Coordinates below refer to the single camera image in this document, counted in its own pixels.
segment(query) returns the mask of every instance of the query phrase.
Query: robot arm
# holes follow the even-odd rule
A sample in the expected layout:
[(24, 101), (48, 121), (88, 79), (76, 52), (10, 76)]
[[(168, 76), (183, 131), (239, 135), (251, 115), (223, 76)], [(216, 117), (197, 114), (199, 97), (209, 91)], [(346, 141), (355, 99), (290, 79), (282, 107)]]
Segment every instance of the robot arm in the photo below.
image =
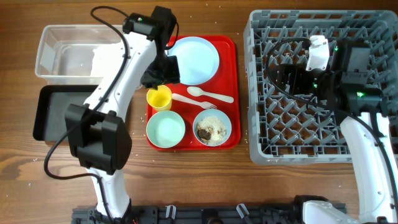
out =
[[(369, 113), (359, 117), (371, 126)], [(386, 148), (389, 161), (393, 166), (395, 180), (398, 178), (397, 166), (391, 149), (389, 120), (377, 114), (378, 130)], [(388, 223), (396, 223), (396, 211), (391, 205), (392, 186), (380, 149), (375, 146), (371, 133), (353, 118), (346, 118), (340, 124), (349, 151), (352, 155), (356, 183), (359, 192), (359, 221), (352, 219), (331, 206), (331, 203), (308, 201), (303, 205), (303, 221), (310, 223), (378, 223), (385, 218)]]
[[(353, 158), (359, 190), (359, 221), (396, 223), (398, 208), (394, 197), (398, 176), (390, 142), (387, 98), (380, 89), (367, 86), (369, 46), (363, 42), (338, 40), (331, 66), (328, 67), (330, 53), (325, 37), (297, 39), (309, 47), (307, 66), (282, 64), (277, 70), (269, 70), (267, 63), (270, 54), (278, 45), (291, 41), (296, 40), (278, 43), (268, 53), (266, 70), (271, 74), (268, 79), (280, 92), (291, 98), (301, 100), (294, 95), (313, 93), (318, 101), (327, 100), (326, 106), (319, 107), (337, 111), (337, 125), (341, 127)], [(290, 86), (289, 93), (284, 91), (286, 84)], [(369, 126), (373, 130), (372, 134), (359, 121)], [(379, 139), (386, 156), (384, 150), (382, 152), (375, 143)], [(322, 201), (305, 202), (302, 220), (306, 224), (354, 222), (352, 218)]]
[[(93, 182), (98, 199), (96, 212), (104, 222), (108, 219), (102, 218), (107, 216), (103, 197), (114, 220), (132, 223), (129, 215), (131, 203), (122, 170), (130, 155), (132, 141), (124, 120), (140, 84), (157, 88), (158, 85), (179, 83), (177, 58), (165, 54), (176, 23), (171, 10), (159, 6), (150, 17), (133, 13), (124, 21), (123, 32), (129, 47), (127, 64), (95, 115), (68, 135), (71, 154), (79, 158), (80, 165), (86, 167), (87, 172), (101, 177), (102, 185), (94, 177)], [(124, 49), (121, 49), (120, 57), (125, 57), (123, 54)], [(115, 75), (104, 77), (84, 106), (69, 106), (65, 112), (67, 129), (80, 123), (84, 115), (93, 110), (114, 79)]]

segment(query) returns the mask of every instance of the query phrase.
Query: bowl of food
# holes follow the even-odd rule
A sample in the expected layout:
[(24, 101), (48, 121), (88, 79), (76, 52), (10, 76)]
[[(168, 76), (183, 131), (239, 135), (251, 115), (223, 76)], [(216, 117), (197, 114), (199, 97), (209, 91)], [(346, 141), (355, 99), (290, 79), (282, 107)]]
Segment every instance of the bowl of food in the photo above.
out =
[(231, 136), (232, 124), (228, 116), (216, 109), (200, 112), (193, 121), (196, 139), (206, 146), (220, 146)]
[(174, 111), (160, 111), (147, 124), (148, 140), (157, 147), (170, 148), (177, 145), (185, 134), (185, 123)]

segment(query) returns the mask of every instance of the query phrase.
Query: wooden table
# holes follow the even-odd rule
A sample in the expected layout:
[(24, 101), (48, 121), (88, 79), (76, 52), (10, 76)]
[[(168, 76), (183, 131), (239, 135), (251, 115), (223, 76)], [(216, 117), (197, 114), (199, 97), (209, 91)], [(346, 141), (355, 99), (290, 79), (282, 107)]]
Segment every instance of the wooden table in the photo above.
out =
[[(181, 35), (227, 35), (238, 51), (242, 140), (229, 151), (161, 153), (144, 137), (145, 90), (134, 95), (132, 154), (124, 167), (134, 205), (236, 205), (290, 202), (295, 195), (322, 195), (347, 204), (358, 217), (358, 191), (351, 164), (257, 166), (244, 140), (248, 128), (248, 84), (243, 69), (243, 29), (255, 9), (389, 9), (396, 0), (375, 1), (139, 1), (2, 0), (0, 5), (0, 223), (69, 223), (73, 208), (94, 205), (91, 179), (53, 180), (43, 171), (49, 150), (32, 137), (37, 100), (46, 81), (34, 74), (37, 47), (49, 24), (97, 24), (90, 9), (109, 5), (149, 15), (169, 7)], [(111, 24), (119, 14), (98, 13)], [(85, 172), (66, 146), (56, 150), (50, 169), (58, 175)]]

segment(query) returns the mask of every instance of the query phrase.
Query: clear plastic bin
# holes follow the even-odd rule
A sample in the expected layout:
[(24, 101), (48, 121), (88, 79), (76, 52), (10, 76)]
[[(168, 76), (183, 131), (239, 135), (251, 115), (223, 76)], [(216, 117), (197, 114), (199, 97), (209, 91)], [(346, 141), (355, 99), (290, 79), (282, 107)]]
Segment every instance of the clear plastic bin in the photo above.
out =
[(115, 31), (105, 25), (47, 26), (37, 50), (35, 73), (49, 84), (100, 84), (102, 77), (90, 76), (93, 50), (120, 41)]

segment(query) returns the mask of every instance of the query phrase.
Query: light blue bowl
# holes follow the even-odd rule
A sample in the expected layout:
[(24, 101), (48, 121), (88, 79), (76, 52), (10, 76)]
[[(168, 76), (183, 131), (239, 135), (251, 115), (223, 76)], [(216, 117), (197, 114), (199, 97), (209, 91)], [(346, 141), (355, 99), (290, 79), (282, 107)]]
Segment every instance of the light blue bowl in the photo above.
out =
[(200, 122), (201, 120), (203, 120), (207, 116), (215, 116), (215, 117), (219, 118), (225, 124), (225, 128), (226, 128), (226, 135), (225, 135), (223, 141), (221, 141), (221, 143), (219, 143), (217, 145), (214, 145), (212, 147), (220, 146), (220, 145), (224, 144), (229, 139), (229, 137), (231, 136), (232, 124), (231, 124), (231, 120), (228, 118), (228, 116), (224, 112), (222, 112), (220, 110), (216, 110), (216, 109), (204, 110), (204, 111), (200, 112), (198, 114), (198, 116), (195, 118), (195, 120), (193, 121), (192, 128), (193, 128), (193, 133), (194, 133), (196, 139), (200, 143), (202, 143), (202, 144), (204, 144), (206, 146), (211, 146), (211, 145), (207, 145), (206, 143), (202, 142), (200, 140), (199, 136), (198, 136), (197, 131), (196, 131), (198, 122)]
[(174, 111), (157, 112), (147, 124), (148, 139), (157, 147), (173, 147), (182, 140), (184, 134), (184, 120)]

